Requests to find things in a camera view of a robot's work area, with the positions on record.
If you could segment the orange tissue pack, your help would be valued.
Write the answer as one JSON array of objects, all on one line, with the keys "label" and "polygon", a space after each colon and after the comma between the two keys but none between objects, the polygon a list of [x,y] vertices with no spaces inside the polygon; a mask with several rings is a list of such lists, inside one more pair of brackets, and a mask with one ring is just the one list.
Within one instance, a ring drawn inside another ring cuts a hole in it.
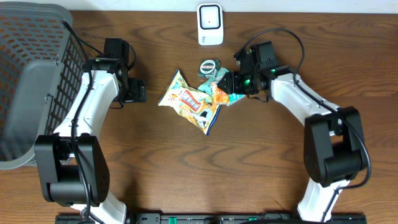
[{"label": "orange tissue pack", "polygon": [[218,82],[211,83],[213,102],[217,105],[227,105],[229,103],[229,95],[217,87]]}]

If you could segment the green tissue pack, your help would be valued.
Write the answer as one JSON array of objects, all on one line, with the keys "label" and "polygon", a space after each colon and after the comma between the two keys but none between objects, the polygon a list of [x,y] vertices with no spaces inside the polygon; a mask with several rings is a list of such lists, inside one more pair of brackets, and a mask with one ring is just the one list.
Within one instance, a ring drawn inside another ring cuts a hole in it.
[{"label": "green tissue pack", "polygon": [[240,94],[230,94],[229,96],[229,102],[227,103],[227,106],[231,106],[235,103],[237,103],[239,100],[242,100],[243,98],[246,97],[246,95],[240,95]]}]

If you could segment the teal snack pouch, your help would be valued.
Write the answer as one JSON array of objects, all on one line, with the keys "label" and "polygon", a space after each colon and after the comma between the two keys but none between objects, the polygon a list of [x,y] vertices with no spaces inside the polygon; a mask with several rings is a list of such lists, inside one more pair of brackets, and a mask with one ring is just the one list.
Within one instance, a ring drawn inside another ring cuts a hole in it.
[{"label": "teal snack pouch", "polygon": [[225,75],[226,73],[228,73],[228,72],[229,72],[229,70],[228,70],[227,68],[224,68],[224,67],[220,68],[220,69],[218,70],[217,74],[216,74],[216,77],[214,77],[214,78],[209,78],[207,81],[205,81],[203,84],[201,84],[201,85],[198,87],[198,90],[199,90],[199,91],[202,91],[202,92],[204,92],[204,93],[206,93],[206,94],[208,94],[208,95],[212,95],[212,87],[211,87],[211,84],[212,84],[213,82],[218,83],[218,82],[224,77],[224,75]]}]

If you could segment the round green label snack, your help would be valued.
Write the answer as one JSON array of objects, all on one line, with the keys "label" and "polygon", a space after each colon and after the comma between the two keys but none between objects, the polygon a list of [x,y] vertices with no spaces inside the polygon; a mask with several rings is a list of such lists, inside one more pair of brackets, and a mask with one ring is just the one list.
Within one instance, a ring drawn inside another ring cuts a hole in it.
[{"label": "round green label snack", "polygon": [[198,76],[200,78],[215,78],[220,68],[218,59],[203,60],[200,64]]}]

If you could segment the yellow snack bag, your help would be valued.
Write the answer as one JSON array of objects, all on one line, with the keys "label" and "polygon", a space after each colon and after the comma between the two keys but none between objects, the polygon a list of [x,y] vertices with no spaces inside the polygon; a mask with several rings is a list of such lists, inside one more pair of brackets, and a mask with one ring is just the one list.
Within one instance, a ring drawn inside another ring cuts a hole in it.
[{"label": "yellow snack bag", "polygon": [[158,105],[172,107],[178,115],[201,129],[207,136],[221,110],[221,106],[214,103],[209,94],[190,87],[180,70],[175,71]]}]

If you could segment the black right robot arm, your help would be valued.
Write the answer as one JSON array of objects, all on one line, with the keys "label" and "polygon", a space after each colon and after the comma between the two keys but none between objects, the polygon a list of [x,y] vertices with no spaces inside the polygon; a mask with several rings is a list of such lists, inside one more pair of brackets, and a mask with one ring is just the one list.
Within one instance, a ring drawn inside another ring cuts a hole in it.
[{"label": "black right robot arm", "polygon": [[297,212],[303,221],[330,221],[340,193],[352,189],[350,182],[359,172],[371,170],[359,111],[322,98],[289,66],[228,72],[217,87],[238,95],[265,91],[301,122],[303,160],[310,178]]}]

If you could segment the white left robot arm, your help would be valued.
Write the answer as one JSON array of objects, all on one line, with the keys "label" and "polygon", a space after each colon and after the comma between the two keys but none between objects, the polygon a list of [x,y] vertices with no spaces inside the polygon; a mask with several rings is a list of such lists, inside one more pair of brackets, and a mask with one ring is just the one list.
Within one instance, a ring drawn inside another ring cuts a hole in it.
[{"label": "white left robot arm", "polygon": [[110,172],[98,137],[111,103],[146,101],[144,80],[130,78],[119,58],[92,58],[79,92],[52,134],[34,144],[44,199],[80,212],[58,223],[132,223],[127,205],[110,192]]}]

